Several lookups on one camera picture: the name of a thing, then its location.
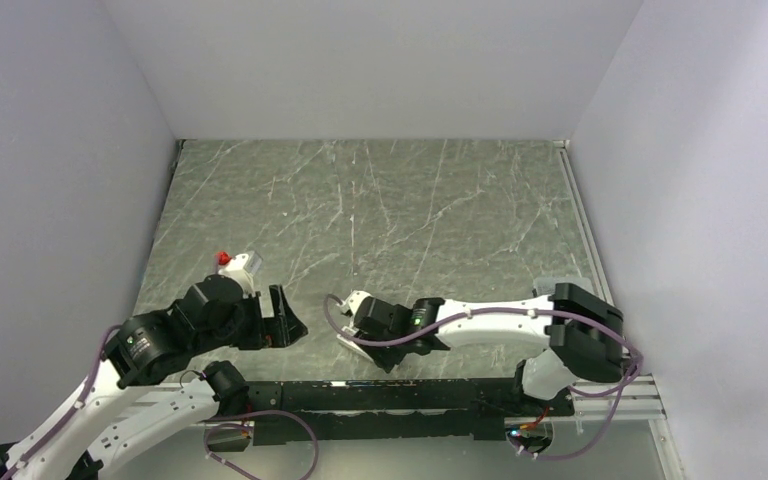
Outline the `white remote control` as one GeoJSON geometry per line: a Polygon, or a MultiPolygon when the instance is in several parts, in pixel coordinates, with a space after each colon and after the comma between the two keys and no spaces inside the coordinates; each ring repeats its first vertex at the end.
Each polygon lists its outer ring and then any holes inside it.
{"type": "Polygon", "coordinates": [[[372,358],[372,357],[370,357],[370,356],[369,356],[369,355],[368,355],[368,354],[367,354],[367,353],[366,353],[366,352],[365,352],[365,351],[364,351],[364,350],[361,348],[361,346],[360,346],[360,345],[358,345],[357,343],[355,343],[355,342],[353,342],[353,341],[351,341],[351,340],[349,340],[349,339],[346,339],[346,338],[344,338],[344,337],[342,337],[342,336],[340,336],[340,335],[338,335],[338,336],[337,336],[336,340],[338,341],[338,343],[339,343],[339,344],[340,344],[340,345],[341,345],[343,348],[345,348],[346,350],[348,350],[349,352],[351,352],[353,355],[356,355],[357,357],[359,357],[359,358],[362,358],[362,359],[364,359],[364,360],[365,360],[365,361],[367,361],[367,362],[370,362],[370,363],[373,363],[373,362],[374,362],[373,358],[372,358]]]}

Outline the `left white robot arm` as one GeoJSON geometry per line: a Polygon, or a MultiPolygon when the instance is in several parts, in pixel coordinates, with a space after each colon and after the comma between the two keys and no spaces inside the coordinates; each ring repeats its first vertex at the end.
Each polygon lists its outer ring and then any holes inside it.
{"type": "Polygon", "coordinates": [[[269,288],[274,314],[260,295],[220,274],[192,285],[165,309],[109,327],[93,365],[76,390],[23,440],[0,444],[0,479],[65,479],[83,463],[91,473],[103,462],[88,451],[105,428],[167,377],[213,350],[286,348],[308,333],[282,286],[269,288]]]}

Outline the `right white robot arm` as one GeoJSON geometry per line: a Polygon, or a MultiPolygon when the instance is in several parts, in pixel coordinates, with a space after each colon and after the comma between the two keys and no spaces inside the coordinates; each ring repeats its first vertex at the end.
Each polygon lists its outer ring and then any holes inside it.
{"type": "Polygon", "coordinates": [[[484,303],[425,297],[404,306],[354,291],[340,311],[350,320],[341,341],[386,372],[409,354],[471,345],[538,350],[518,364],[510,391],[524,415],[579,380],[618,383],[626,373],[621,311],[570,282],[530,299],[484,303]]]}

